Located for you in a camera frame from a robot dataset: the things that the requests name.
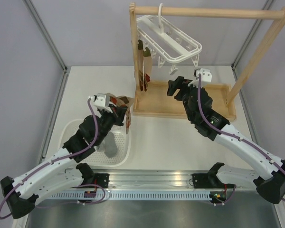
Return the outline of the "grey sock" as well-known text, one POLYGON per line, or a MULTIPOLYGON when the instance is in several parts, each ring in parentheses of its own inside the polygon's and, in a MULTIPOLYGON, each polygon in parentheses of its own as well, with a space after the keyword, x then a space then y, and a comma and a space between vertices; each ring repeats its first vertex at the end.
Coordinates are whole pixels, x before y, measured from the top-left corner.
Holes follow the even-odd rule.
POLYGON ((104 139, 104 153, 108 158, 114 157, 118 152, 114 134, 109 132, 104 139))

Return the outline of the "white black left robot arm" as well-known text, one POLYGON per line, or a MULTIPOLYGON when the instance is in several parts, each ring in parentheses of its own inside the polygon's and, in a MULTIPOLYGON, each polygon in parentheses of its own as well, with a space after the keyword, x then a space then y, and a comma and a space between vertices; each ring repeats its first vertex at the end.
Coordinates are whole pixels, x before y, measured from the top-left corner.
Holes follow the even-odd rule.
POLYGON ((114 158, 119 153, 115 126, 122 127, 129 109, 113 104, 98 108, 100 116, 91 114, 78 126, 59 150, 25 174, 0 181, 3 203, 14 219, 29 214, 47 197, 72 187, 89 188, 95 183, 92 166, 104 166, 102 156, 114 158))

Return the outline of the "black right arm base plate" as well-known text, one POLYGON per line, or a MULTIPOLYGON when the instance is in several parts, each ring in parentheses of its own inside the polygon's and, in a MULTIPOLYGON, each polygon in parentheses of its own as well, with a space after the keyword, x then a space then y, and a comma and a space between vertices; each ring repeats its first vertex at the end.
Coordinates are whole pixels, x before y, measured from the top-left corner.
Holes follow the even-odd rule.
POLYGON ((209 176, 206 173, 193 173, 192 183, 196 189, 211 189, 212 184, 209 180, 209 176))

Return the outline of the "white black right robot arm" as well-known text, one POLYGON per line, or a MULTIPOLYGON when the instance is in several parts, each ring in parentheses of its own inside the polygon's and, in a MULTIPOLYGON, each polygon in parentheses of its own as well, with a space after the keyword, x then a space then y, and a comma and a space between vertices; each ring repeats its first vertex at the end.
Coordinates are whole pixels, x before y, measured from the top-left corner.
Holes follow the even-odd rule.
POLYGON ((246 138, 228 119, 214 111, 213 100, 202 82, 202 76, 196 81, 179 76, 168 81, 167 95, 182 102, 187 119, 202 136, 223 145, 249 164, 258 174, 251 180, 257 193, 266 201, 279 204, 285 195, 285 159, 246 138))

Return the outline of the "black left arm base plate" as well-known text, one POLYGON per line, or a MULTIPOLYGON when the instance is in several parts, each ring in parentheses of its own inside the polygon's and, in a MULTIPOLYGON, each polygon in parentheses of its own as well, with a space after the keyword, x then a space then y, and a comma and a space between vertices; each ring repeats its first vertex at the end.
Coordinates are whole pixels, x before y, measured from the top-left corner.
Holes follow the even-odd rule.
POLYGON ((96 184, 102 188, 108 188, 109 174, 108 173, 95 173, 92 177, 89 177, 83 181, 82 184, 96 184))

